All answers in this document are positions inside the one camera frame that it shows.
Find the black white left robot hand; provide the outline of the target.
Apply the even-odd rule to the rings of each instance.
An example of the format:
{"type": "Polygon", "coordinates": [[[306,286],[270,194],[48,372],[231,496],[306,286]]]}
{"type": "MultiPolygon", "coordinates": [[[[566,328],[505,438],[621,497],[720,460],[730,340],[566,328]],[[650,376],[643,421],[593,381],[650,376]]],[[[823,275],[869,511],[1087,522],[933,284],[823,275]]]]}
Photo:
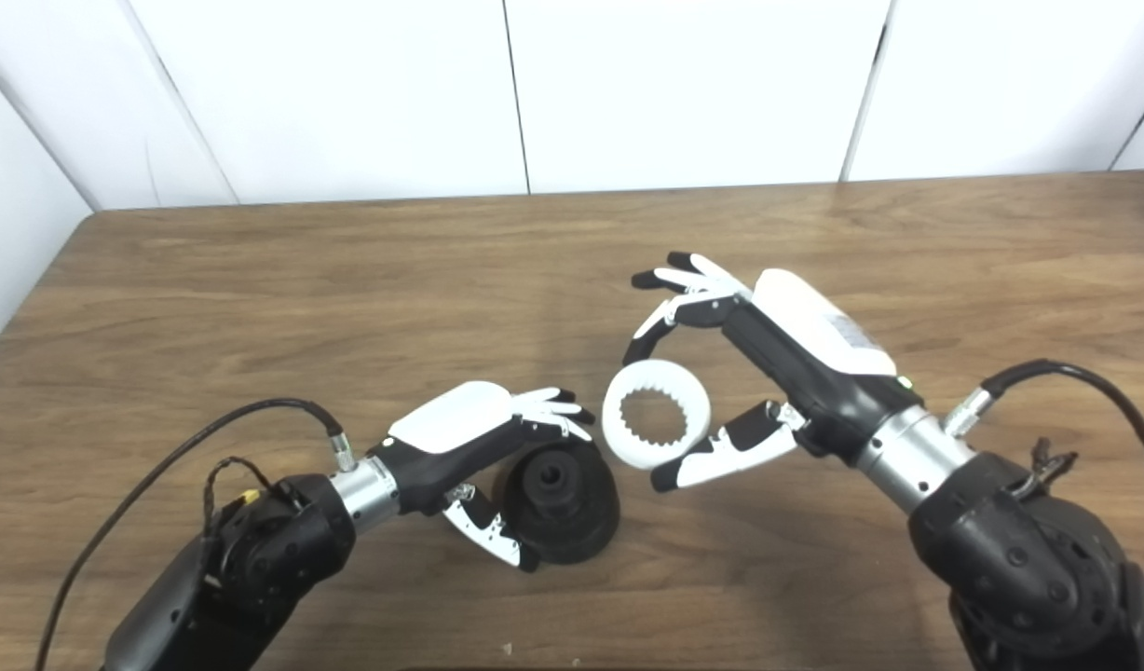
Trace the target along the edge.
{"type": "Polygon", "coordinates": [[[370,455],[394,479],[398,514],[443,514],[483,551],[531,573],[538,556],[470,479],[529,445],[587,445],[595,421],[571,390],[511,392],[474,380],[397,420],[370,455]]]}

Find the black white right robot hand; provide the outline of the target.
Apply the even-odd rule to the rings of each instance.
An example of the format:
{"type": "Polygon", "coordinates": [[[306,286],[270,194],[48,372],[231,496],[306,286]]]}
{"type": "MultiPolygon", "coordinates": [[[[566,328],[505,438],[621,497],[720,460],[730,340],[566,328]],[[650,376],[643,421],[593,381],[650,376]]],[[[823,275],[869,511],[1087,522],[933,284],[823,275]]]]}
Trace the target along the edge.
{"type": "Polygon", "coordinates": [[[791,271],[770,267],[748,286],[707,256],[672,251],[665,267],[631,275],[631,286],[673,296],[634,333],[623,364],[648,360],[680,326],[718,330],[784,396],[742,412],[686,455],[654,468],[656,492],[708,484],[797,447],[856,468],[889,420],[921,404],[899,380],[892,357],[791,271]]]}

